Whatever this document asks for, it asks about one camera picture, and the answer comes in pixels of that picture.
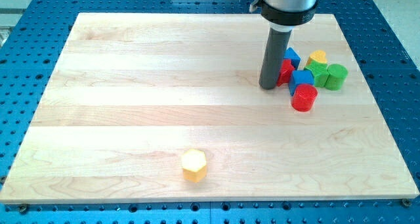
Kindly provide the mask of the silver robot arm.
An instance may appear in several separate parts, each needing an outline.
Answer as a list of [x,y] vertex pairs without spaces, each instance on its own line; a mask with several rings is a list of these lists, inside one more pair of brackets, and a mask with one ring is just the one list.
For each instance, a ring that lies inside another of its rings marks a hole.
[[311,21],[315,15],[318,0],[254,0],[249,12],[261,8],[261,16],[277,32],[290,32],[295,26]]

